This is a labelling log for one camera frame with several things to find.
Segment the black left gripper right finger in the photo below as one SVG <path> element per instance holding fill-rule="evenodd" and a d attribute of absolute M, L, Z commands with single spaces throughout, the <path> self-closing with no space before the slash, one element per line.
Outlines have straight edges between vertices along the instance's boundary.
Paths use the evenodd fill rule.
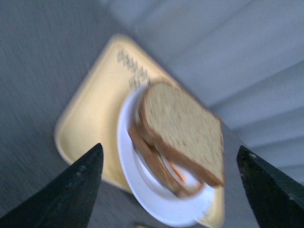
<path fill-rule="evenodd" d="M 261 228 L 302 228 L 304 187 L 240 146 L 237 165 L 246 197 Z"/>

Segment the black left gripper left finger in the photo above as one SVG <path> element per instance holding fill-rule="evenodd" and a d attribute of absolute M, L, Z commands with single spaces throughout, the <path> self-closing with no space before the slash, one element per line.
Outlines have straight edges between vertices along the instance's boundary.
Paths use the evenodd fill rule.
<path fill-rule="evenodd" d="M 2 228 L 86 228 L 103 171 L 100 143 L 0 219 Z"/>

